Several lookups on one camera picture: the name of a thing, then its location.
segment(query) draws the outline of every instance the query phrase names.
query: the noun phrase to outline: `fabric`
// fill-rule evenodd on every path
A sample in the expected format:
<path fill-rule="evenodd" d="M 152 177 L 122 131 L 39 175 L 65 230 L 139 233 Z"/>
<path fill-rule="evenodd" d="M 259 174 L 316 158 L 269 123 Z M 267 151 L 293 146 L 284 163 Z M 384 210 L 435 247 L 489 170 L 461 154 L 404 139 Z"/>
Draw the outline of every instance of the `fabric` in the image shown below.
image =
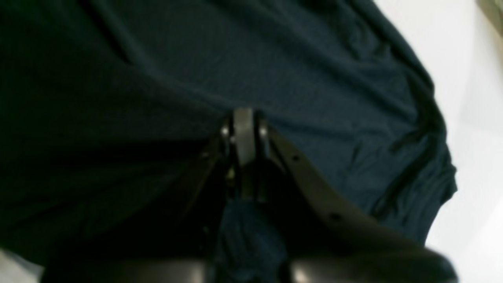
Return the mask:
<path fill-rule="evenodd" d="M 370 0 L 3 0 L 0 244 L 44 264 L 109 230 L 236 107 L 418 243 L 456 191 L 432 80 Z"/>

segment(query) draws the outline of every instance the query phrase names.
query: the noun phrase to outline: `dark blue cloth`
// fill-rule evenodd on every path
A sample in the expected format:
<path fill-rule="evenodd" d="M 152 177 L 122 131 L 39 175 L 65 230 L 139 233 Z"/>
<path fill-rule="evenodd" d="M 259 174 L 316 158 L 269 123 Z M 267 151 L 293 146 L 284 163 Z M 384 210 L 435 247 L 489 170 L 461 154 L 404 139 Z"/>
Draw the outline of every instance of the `dark blue cloth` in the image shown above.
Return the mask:
<path fill-rule="evenodd" d="M 3 0 L 0 244 L 44 263 L 111 229 L 235 107 L 421 244 L 456 190 L 433 83 L 370 0 Z"/>

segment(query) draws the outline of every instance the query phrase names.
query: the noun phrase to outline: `hole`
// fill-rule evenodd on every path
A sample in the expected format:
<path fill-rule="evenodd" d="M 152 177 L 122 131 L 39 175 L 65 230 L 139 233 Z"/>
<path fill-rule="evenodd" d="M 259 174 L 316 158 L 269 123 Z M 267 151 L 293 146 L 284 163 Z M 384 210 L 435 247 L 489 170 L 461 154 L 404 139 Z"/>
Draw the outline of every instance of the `hole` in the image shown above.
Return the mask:
<path fill-rule="evenodd" d="M 328 216 L 332 221 L 341 221 L 343 217 L 340 214 L 332 213 Z"/>

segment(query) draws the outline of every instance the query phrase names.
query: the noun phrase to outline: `white wall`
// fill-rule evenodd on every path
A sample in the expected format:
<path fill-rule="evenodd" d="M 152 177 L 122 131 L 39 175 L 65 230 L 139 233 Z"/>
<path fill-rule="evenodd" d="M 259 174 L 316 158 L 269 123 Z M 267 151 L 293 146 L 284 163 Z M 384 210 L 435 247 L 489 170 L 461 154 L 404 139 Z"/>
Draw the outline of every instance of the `white wall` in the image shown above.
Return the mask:
<path fill-rule="evenodd" d="M 375 0 L 436 84 L 459 191 L 427 246 L 462 283 L 503 282 L 503 39 L 475 0 Z"/>

